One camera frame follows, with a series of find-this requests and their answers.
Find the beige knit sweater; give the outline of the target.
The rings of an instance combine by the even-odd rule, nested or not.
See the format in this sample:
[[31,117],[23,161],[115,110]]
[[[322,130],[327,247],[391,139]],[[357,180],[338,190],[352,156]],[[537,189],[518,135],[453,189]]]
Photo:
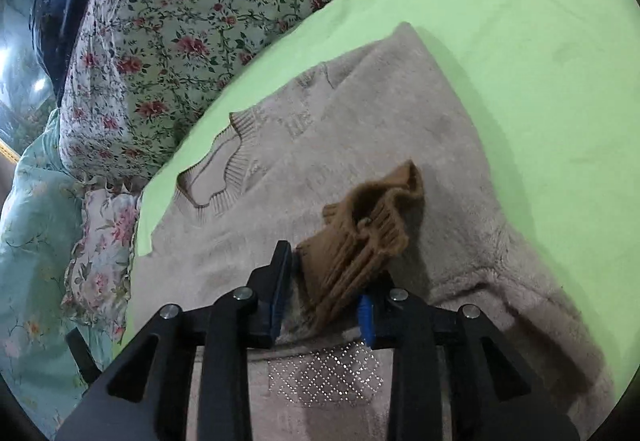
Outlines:
[[276,349],[248,362],[256,439],[384,438],[392,356],[358,343],[350,312],[384,271],[431,305],[478,305],[582,438],[613,408],[601,350],[506,219],[473,123],[411,26],[230,115],[134,260],[134,325],[165,303],[209,305],[281,239],[302,267]]

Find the pastel floral ruffled pillow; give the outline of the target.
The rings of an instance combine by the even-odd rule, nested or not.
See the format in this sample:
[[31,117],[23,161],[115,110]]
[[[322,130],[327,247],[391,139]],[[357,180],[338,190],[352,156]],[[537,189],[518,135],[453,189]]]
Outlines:
[[82,236],[64,273],[61,308],[70,319],[105,331],[118,343],[126,328],[139,196],[106,187],[82,202]]

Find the teal floral blanket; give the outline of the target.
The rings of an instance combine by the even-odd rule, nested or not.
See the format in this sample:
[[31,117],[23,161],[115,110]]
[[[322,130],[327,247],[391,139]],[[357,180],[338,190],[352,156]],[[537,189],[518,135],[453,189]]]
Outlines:
[[99,367],[119,339],[64,315],[64,274],[82,236],[84,187],[58,153],[58,113],[24,150],[1,211],[1,376],[27,417],[54,438],[87,389],[65,341],[78,329]]

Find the gold framed landscape painting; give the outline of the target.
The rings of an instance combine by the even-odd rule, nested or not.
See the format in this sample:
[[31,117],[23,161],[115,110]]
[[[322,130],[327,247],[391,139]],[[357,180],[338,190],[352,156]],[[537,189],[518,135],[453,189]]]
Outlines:
[[46,127],[55,96],[32,45],[35,0],[1,0],[1,141],[15,156]]

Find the white red floral quilt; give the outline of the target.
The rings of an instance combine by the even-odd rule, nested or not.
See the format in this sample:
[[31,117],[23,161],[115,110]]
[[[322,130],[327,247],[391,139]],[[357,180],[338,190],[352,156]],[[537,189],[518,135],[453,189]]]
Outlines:
[[78,178],[148,181],[225,86],[332,0],[88,0],[60,108]]

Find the green bed sheet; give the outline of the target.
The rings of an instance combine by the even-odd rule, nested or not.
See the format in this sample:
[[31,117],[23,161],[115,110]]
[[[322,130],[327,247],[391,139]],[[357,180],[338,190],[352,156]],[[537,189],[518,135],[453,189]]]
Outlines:
[[424,174],[424,246],[392,266],[433,305],[471,300],[504,329],[588,437],[639,364],[639,7],[636,0],[333,0],[260,53],[220,94],[142,198],[127,329],[157,287],[152,267],[172,184],[234,110],[326,60],[416,30],[480,139],[480,171],[506,225],[477,275],[451,257],[437,209],[454,199]]

